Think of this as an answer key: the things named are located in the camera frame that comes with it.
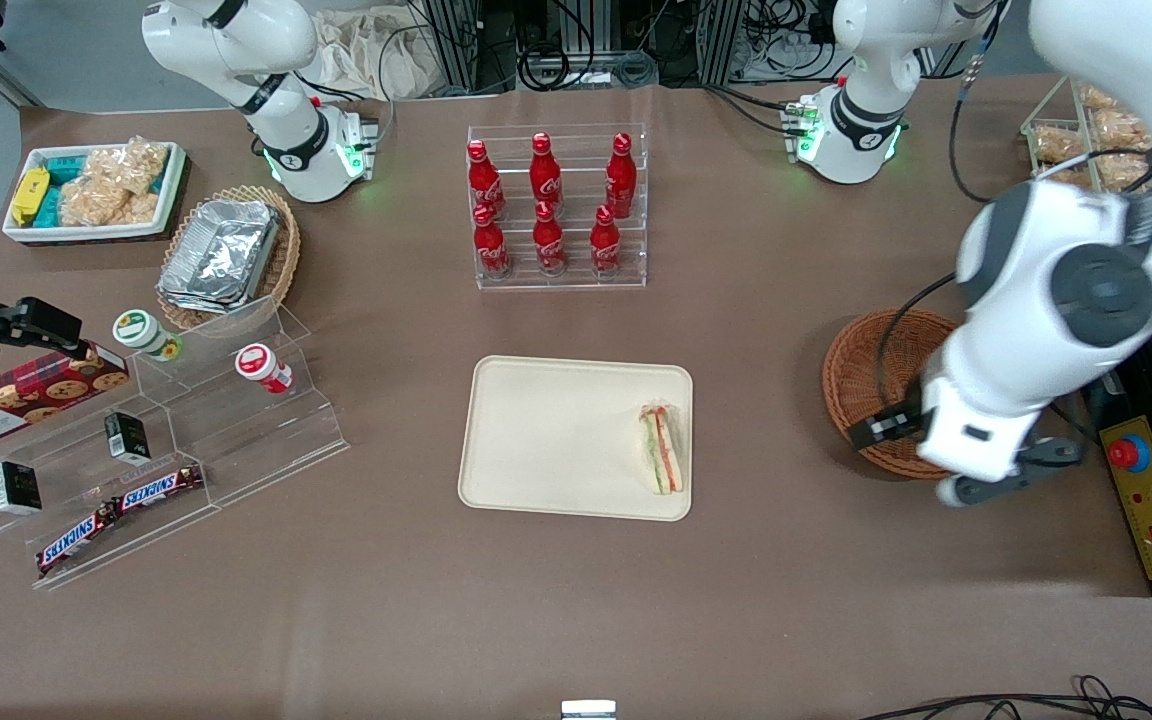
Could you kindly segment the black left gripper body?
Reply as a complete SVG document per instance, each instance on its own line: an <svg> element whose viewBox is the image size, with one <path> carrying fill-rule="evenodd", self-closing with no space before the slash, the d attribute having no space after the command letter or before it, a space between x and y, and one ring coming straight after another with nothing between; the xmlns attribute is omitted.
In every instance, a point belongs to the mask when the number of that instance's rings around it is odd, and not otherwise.
<svg viewBox="0 0 1152 720"><path fill-rule="evenodd" d="M925 429L924 415L910 407L882 407L878 414L851 425L851 446L869 448L916 435Z"/></svg>

